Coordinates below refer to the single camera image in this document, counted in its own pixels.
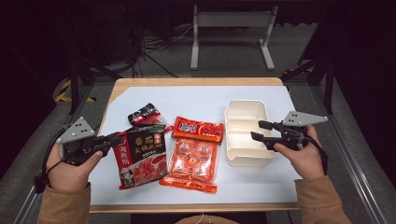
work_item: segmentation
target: red food package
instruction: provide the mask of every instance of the red food package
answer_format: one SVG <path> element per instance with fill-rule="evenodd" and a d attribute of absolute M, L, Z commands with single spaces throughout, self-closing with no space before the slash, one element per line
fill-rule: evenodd
<path fill-rule="evenodd" d="M 195 139 L 178 138 L 169 165 L 169 175 L 160 185 L 216 193 L 215 171 L 218 144 Z"/>
<path fill-rule="evenodd" d="M 113 147 L 120 189 L 130 189 L 167 174 L 164 128 L 165 125 L 156 124 L 120 133 L 123 141 Z"/>
<path fill-rule="evenodd" d="M 224 133 L 222 123 L 203 122 L 176 117 L 172 137 L 192 138 L 221 144 Z"/>
<path fill-rule="evenodd" d="M 134 127 L 146 127 L 151 124 L 165 124 L 165 131 L 172 130 L 173 126 L 168 124 L 166 119 L 161 115 L 160 111 L 153 105 L 148 103 L 138 111 L 128 116 L 129 123 Z"/>

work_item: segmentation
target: white plastic container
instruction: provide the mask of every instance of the white plastic container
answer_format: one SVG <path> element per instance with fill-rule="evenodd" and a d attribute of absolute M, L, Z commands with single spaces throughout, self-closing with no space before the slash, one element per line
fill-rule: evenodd
<path fill-rule="evenodd" d="M 265 104 L 258 100 L 232 100 L 225 109 L 225 134 L 228 163 L 232 166 L 265 166 L 274 156 L 265 144 L 251 138 L 250 132 L 271 137 L 261 129 L 259 120 L 268 120 Z"/>

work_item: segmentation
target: white metal stand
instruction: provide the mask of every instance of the white metal stand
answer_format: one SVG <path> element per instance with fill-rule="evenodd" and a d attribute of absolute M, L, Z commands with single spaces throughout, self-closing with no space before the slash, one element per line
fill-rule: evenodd
<path fill-rule="evenodd" d="M 264 39 L 259 39 L 262 55 L 269 70 L 274 70 L 275 66 L 268 50 L 268 41 L 274 26 L 277 7 L 272 11 L 254 12 L 199 12 L 198 7 L 194 6 L 193 31 L 194 40 L 191 54 L 191 70 L 198 69 L 199 39 L 198 27 L 265 27 Z"/>

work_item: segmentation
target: person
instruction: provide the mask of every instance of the person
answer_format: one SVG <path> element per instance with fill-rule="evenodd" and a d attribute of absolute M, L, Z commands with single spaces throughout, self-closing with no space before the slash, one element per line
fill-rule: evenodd
<path fill-rule="evenodd" d="M 318 134 L 313 125 L 307 125 L 307 134 L 318 144 Z M 295 180 L 298 205 L 302 211 L 302 223 L 351 223 L 343 210 L 341 199 L 332 181 L 323 172 L 318 150 L 311 143 L 299 151 L 281 144 L 274 148 L 287 159 L 303 178 Z M 102 158 L 98 151 L 80 166 L 59 163 L 49 172 L 37 223 L 88 223 L 91 185 L 88 177 Z M 55 144 L 49 154 L 48 169 L 60 160 L 59 147 Z M 196 216 L 181 219 L 177 224 L 236 223 L 223 217 Z"/>

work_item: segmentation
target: sleeve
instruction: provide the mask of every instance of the sleeve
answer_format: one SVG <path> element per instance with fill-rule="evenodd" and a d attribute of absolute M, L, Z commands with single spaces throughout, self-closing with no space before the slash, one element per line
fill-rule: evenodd
<path fill-rule="evenodd" d="M 328 176 L 295 180 L 302 223 L 351 223 Z"/>
<path fill-rule="evenodd" d="M 38 214 L 37 224 L 88 223 L 91 204 L 91 186 L 82 191 L 70 192 L 46 186 Z"/>

